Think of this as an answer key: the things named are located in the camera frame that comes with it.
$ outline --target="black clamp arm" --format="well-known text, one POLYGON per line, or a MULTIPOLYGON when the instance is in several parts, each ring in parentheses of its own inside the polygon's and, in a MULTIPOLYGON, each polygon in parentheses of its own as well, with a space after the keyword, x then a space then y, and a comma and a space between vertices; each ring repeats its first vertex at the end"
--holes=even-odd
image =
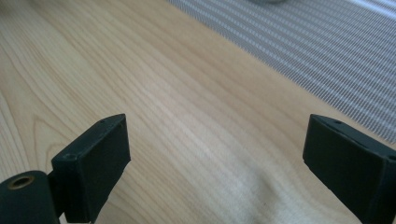
POLYGON ((0 223, 94 222, 131 160, 125 115, 96 122, 56 155, 53 171, 29 171, 0 184, 0 223))

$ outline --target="metal screw hole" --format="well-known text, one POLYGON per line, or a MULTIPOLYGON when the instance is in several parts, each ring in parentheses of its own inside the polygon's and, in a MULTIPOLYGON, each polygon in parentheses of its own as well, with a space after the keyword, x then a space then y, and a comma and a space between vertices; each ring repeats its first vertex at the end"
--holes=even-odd
POLYGON ((32 175, 24 175, 20 176, 11 181, 8 184, 9 189, 22 189, 28 185, 30 185, 35 180, 35 177, 32 175))

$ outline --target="wooden table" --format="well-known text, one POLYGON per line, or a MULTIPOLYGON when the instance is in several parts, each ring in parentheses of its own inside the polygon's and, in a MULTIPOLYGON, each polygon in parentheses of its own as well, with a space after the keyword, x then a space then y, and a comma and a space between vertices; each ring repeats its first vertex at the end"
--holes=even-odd
POLYGON ((119 113, 97 223, 359 223, 304 165, 308 117, 378 138, 166 1, 0 1, 1 180, 119 113))

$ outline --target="gray striped fabric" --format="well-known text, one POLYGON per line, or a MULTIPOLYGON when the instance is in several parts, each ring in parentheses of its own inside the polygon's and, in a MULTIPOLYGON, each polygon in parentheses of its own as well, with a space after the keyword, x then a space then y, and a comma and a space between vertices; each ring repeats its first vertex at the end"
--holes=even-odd
POLYGON ((395 1, 169 1, 396 142, 395 1))

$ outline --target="wooden surface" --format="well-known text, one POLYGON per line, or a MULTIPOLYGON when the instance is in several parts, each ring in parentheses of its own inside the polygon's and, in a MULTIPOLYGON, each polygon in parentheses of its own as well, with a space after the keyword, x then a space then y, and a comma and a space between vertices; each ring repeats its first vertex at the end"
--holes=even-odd
POLYGON ((359 223, 304 165, 308 117, 378 138, 166 1, 0 0, 1 180, 119 113, 97 223, 359 223))

